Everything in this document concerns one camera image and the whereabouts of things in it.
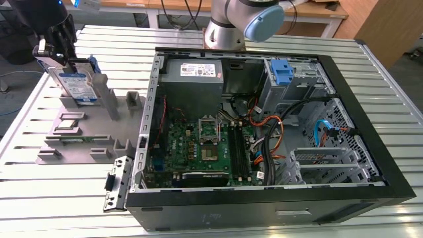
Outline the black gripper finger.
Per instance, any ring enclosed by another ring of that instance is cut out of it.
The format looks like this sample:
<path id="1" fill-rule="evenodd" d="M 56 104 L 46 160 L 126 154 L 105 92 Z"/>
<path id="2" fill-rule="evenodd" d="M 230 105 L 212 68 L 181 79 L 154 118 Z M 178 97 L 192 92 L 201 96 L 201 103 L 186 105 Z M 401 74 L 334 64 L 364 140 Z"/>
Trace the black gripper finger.
<path id="1" fill-rule="evenodd" d="M 66 39 L 66 48 L 68 54 L 70 58 L 76 57 L 74 53 L 74 42 L 76 42 L 76 32 L 74 32 L 74 24 L 73 24 L 73 17 L 69 14 L 64 21 L 64 32 L 65 32 L 65 39 Z"/>
<path id="2" fill-rule="evenodd" d="M 77 73 L 68 54 L 64 24 L 45 29 L 34 28 L 33 32 L 38 40 L 32 50 L 33 57 L 48 66 L 61 68 L 65 73 Z"/>

